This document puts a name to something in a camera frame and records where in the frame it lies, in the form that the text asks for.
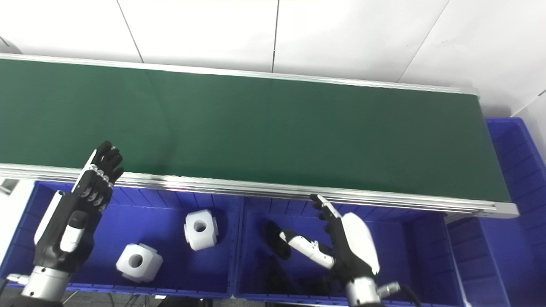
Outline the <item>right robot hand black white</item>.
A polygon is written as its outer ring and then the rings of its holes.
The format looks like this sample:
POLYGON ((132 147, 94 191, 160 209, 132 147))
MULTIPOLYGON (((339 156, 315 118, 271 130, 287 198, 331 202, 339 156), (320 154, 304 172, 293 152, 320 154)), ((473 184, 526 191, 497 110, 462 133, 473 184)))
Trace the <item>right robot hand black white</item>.
POLYGON ((326 221, 325 232, 332 247, 309 239, 290 229, 281 229, 278 237, 310 260, 330 270, 343 286, 370 284, 377 287, 380 264, 370 229, 363 220, 349 212, 340 214, 333 204, 319 194, 311 194, 319 218, 326 221))

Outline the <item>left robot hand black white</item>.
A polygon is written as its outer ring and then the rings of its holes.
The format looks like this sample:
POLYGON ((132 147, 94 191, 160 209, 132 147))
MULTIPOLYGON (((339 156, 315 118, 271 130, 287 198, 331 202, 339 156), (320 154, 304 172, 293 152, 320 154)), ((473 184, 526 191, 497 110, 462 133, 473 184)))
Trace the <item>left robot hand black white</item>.
POLYGON ((110 141, 92 152, 72 190, 61 193, 36 242, 34 266, 73 274, 87 261, 113 187, 124 173, 122 160, 119 149, 110 141))

